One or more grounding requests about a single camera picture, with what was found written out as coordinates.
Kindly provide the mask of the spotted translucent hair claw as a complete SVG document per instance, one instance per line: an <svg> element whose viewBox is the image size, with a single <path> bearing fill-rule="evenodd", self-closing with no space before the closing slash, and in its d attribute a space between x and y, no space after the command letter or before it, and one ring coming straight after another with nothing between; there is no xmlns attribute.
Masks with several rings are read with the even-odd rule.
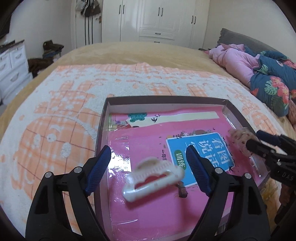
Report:
<svg viewBox="0 0 296 241"><path fill-rule="evenodd" d="M247 149L246 142L248 140L259 141L255 134L250 132L247 128L230 129L231 141L239 148L240 152L247 157L250 157L252 153Z"/></svg>

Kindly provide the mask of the white plastic hair claw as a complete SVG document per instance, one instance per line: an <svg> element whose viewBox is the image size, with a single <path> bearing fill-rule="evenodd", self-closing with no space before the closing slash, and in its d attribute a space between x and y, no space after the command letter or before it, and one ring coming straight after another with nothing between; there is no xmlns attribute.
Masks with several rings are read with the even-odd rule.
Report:
<svg viewBox="0 0 296 241"><path fill-rule="evenodd" d="M185 170L172 162L149 157L126 175L122 195L127 202L135 202L177 184L184 176Z"/></svg>

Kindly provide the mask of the pink knitted garment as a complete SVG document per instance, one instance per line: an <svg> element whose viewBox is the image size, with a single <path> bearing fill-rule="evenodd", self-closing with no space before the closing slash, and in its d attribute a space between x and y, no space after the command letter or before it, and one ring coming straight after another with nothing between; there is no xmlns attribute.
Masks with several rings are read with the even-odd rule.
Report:
<svg viewBox="0 0 296 241"><path fill-rule="evenodd" d="M293 129L296 132L296 105L292 99L288 102L288 120L290 121Z"/></svg>

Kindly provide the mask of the blue floral quilt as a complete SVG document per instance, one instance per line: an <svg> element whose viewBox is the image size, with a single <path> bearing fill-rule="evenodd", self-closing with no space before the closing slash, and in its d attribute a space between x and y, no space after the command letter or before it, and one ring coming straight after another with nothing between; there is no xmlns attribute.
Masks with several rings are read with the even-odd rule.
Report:
<svg viewBox="0 0 296 241"><path fill-rule="evenodd" d="M288 115L289 101L295 101L295 63L278 51L244 49L251 60L242 82L277 116Z"/></svg>

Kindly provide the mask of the small brown metal clip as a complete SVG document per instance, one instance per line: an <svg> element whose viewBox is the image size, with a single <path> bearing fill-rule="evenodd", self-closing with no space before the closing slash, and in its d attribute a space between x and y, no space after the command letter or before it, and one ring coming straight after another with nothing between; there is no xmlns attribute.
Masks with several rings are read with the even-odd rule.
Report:
<svg viewBox="0 0 296 241"><path fill-rule="evenodd" d="M184 183L182 181L179 181L176 184L176 187L178 188L178 194L180 198L186 198L188 196L187 190L184 186Z"/></svg>

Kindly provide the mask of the pink quilted jacket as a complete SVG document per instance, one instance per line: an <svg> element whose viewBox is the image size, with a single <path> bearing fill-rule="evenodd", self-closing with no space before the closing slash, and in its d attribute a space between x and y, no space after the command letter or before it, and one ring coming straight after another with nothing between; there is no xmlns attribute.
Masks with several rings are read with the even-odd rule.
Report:
<svg viewBox="0 0 296 241"><path fill-rule="evenodd" d="M259 54L255 55L244 44L223 44L205 51L210 59L226 69L234 78L250 88L254 68L259 66Z"/></svg>

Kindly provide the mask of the orange white fleece blanket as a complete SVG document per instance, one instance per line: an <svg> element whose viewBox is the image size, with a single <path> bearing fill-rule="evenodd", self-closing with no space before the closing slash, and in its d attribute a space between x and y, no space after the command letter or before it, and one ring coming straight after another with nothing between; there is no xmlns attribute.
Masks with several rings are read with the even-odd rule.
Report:
<svg viewBox="0 0 296 241"><path fill-rule="evenodd" d="M251 127L272 134L286 133L280 119L265 104L234 78L211 72L181 70L150 66L147 63L134 65L75 65L57 67L18 107L1 139L1 207L14 227L25 235L26 223L33 196L41 178L47 171L64 174L76 166L82 166L95 155L95 144L103 106L107 97L122 96L176 96L217 97L229 100L246 118ZM140 134L146 141L144 157L129 157L127 154L112 154L108 170L111 184L123 184L122 174L130 172L137 161L146 156L170 160L167 138L176 135L194 136L199 130L218 132L226 137L226 131L209 126L210 121L198 120L188 123L160 123ZM111 207L122 211L126 208L120 192L112 192ZM169 206L169 199L177 201L177 193L170 192L150 205L136 208L132 219L121 219L123 214L112 210L111 217L115 236L119 240L146 239L132 230L148 223L152 214L156 221L178 214Z"/></svg>

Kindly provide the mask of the grey headboard pillow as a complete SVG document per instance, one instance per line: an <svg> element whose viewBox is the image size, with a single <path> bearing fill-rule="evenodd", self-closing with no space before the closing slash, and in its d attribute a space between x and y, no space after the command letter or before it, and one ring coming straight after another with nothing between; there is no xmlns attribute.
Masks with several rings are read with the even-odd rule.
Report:
<svg viewBox="0 0 296 241"><path fill-rule="evenodd" d="M226 28L222 28L220 31L220 37L217 41L217 45L220 44L243 44L246 45L253 53L259 54L262 51L277 51L273 47L257 40L252 37L233 32Z"/></svg>

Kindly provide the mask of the beige bed cover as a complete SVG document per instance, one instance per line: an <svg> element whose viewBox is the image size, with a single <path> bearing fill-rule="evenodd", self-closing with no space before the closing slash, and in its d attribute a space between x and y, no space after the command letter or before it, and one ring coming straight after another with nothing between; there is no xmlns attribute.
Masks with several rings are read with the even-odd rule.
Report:
<svg viewBox="0 0 296 241"><path fill-rule="evenodd" d="M137 63L210 72L215 75L231 77L226 70L209 59L207 54L199 50L148 42L117 42L88 45L74 49L62 56L21 90L1 115L1 135L4 135L20 105L58 66L91 64L132 65Z"/></svg>

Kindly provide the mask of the white wardrobe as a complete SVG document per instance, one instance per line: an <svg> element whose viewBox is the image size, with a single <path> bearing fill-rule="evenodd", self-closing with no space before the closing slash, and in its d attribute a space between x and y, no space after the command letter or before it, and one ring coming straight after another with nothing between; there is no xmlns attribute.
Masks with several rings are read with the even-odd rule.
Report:
<svg viewBox="0 0 296 241"><path fill-rule="evenodd" d="M102 42L151 42L203 47L209 1L104 1Z"/></svg>

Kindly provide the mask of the white drawer cabinet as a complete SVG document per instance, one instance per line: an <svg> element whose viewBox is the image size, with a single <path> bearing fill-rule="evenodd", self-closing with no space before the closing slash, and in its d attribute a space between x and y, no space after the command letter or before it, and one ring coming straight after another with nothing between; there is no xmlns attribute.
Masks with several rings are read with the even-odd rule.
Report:
<svg viewBox="0 0 296 241"><path fill-rule="evenodd" d="M24 40L1 45L0 75L1 103L8 105L33 78Z"/></svg>

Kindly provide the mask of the dark clothes pile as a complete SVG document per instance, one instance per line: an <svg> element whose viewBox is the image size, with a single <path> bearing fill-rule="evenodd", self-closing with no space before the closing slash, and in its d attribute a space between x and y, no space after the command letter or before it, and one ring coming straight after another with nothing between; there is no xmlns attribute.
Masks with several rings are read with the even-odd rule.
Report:
<svg viewBox="0 0 296 241"><path fill-rule="evenodd" d="M28 59L29 73L32 74L33 78L35 78L39 72L53 64L55 57L60 57L63 49L64 45L53 43L52 40L44 42L42 57Z"/></svg>

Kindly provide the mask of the white door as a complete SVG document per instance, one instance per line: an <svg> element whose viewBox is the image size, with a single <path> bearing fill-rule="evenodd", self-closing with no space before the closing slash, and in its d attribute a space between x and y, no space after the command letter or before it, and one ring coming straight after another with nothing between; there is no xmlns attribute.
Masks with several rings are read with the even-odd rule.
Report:
<svg viewBox="0 0 296 241"><path fill-rule="evenodd" d="M76 11L79 1L71 3L71 44L72 49L102 42L102 7L103 1L98 1L101 13L85 17Z"/></svg>

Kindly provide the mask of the hanging bags on door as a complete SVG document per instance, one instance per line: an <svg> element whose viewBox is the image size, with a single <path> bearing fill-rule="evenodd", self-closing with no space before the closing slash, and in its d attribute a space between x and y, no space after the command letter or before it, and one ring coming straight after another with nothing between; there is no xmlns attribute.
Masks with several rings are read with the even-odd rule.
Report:
<svg viewBox="0 0 296 241"><path fill-rule="evenodd" d="M91 17L101 13L100 4L97 0L76 1L75 10L84 17Z"/></svg>

